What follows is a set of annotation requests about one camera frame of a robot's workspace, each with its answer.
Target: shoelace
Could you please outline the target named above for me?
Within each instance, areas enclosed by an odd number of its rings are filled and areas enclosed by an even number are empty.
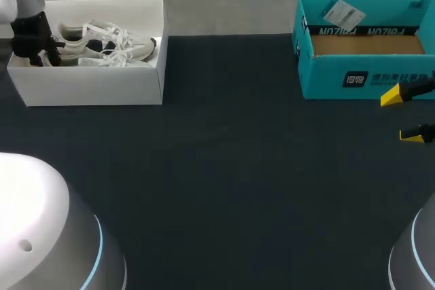
[[[133,40],[128,34],[128,31],[121,29],[118,25],[115,25],[113,23],[109,23],[109,24],[111,25],[111,27],[108,28],[107,31],[111,34],[111,38],[115,39],[117,46],[121,50],[132,48]]]
[[[128,49],[110,51],[111,54],[105,55],[103,60],[112,67],[125,67],[127,65],[127,61],[133,57],[133,54]]]

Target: teal cardboard box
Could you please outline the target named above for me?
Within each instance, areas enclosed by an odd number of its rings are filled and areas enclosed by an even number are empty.
[[[335,25],[326,16],[339,1],[350,10]],[[339,27],[358,10],[358,25]],[[435,0],[298,0],[293,46],[305,98],[379,100],[435,72]]]

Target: open cardboard box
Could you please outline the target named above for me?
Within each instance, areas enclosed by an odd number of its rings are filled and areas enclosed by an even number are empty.
[[[434,0],[343,0],[366,14],[352,31],[324,19],[337,1],[298,0],[293,45],[305,98],[380,99],[399,81],[432,76]]]
[[[32,67],[12,55],[7,66],[27,106],[160,105],[163,99],[168,34],[163,0],[46,1],[54,35],[58,26],[81,26],[92,19],[153,37],[151,67]]]

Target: dark table surface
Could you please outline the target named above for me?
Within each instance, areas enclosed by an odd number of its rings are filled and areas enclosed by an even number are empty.
[[[171,37],[167,60],[147,107],[26,108],[3,66],[0,151],[77,190],[128,290],[389,289],[389,252],[435,191],[435,145],[398,130],[435,103],[306,101],[289,35]]]

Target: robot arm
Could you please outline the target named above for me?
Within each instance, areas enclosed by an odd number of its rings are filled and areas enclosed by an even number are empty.
[[[65,44],[53,38],[44,7],[44,0],[0,0],[0,23],[11,24],[16,56],[29,58],[31,65],[42,67],[39,53],[45,50],[52,65],[59,66],[57,47]]]
[[[422,78],[417,81],[402,81],[381,97],[381,106],[394,105],[411,101],[414,96],[426,94],[435,90],[435,71],[431,78]],[[399,133],[401,141],[416,143],[431,143],[435,140],[435,124],[422,124]]]

